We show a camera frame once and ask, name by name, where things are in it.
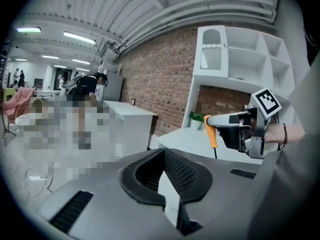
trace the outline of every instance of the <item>bracelet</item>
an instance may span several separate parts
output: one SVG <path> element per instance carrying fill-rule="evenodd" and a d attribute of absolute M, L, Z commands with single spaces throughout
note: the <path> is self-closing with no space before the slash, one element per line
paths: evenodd
<path fill-rule="evenodd" d="M 287 144 L 287 142 L 288 142 L 288 133 L 287 133 L 286 124 L 283 124 L 283 129 L 284 129 L 284 142 L 282 144 L 281 149 L 283 149 L 285 147 L 285 145 Z"/>

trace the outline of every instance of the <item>white counter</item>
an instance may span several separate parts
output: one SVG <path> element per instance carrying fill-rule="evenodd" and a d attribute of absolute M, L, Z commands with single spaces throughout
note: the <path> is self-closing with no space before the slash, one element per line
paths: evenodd
<path fill-rule="evenodd" d="M 189 127 L 180 128 L 158 137 L 157 140 L 160 148 L 164 146 L 169 149 L 178 149 L 199 156 L 215 158 L 215 151 L 211 148 L 206 130 L 194 130 Z M 252 159 L 245 153 L 227 148 L 224 140 L 218 134 L 216 135 L 216 142 L 218 144 L 216 148 L 218 159 L 252 164 L 261 164 L 263 161 L 262 159 Z"/>
<path fill-rule="evenodd" d="M 152 118 L 153 116 L 157 116 L 157 114 L 125 102 L 108 100 L 104 100 L 103 102 L 110 108 L 110 113 L 116 114 L 115 119 L 123 121 L 120 137 L 122 156 L 125 157 L 146 151 Z"/>
<path fill-rule="evenodd" d="M 55 99 L 58 97 L 60 91 L 59 90 L 35 90 L 34 93 L 36 94 L 37 98 L 44 98 L 44 99 Z"/>
<path fill-rule="evenodd" d="M 127 116 L 157 116 L 157 114 L 155 113 L 152 113 L 148 110 L 142 109 L 137 106 L 133 106 L 129 103 L 109 100 L 104 100 L 103 102 L 123 118 Z"/>

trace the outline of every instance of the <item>orange handle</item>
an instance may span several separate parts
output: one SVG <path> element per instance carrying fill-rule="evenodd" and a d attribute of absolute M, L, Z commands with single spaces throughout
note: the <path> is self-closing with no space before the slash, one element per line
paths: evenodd
<path fill-rule="evenodd" d="M 213 127 L 213 126 L 209 126 L 207 124 L 207 119 L 210 118 L 210 117 L 211 117 L 210 114 L 204 116 L 205 130 L 206 130 L 206 133 L 209 136 L 210 143 L 211 143 L 211 148 L 217 148 L 218 144 L 217 144 L 217 139 L 216 139 L 216 128 Z"/>

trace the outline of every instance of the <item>potted plant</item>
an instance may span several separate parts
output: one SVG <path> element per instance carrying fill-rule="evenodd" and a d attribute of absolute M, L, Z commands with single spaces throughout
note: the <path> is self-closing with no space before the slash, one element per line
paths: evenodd
<path fill-rule="evenodd" d="M 191 119 L 190 128 L 194 130 L 198 130 L 201 123 L 204 122 L 204 116 L 200 113 L 191 112 L 189 117 Z"/>

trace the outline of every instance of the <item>pink chair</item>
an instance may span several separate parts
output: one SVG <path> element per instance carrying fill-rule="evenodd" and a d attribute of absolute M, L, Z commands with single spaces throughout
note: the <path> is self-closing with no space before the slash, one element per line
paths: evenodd
<path fill-rule="evenodd" d="M 23 102 L 30 99 L 35 92 L 36 88 L 24 88 L 20 87 L 16 94 L 9 100 L 2 103 L 2 123 L 3 123 L 3 136 L 4 146 L 6 146 L 6 134 L 11 133 L 15 135 L 13 132 L 9 130 L 9 123 L 15 124 L 15 120 L 17 117 L 21 116 L 24 113 L 25 106 L 20 106 Z M 7 116 L 8 125 L 6 128 L 4 114 Z"/>

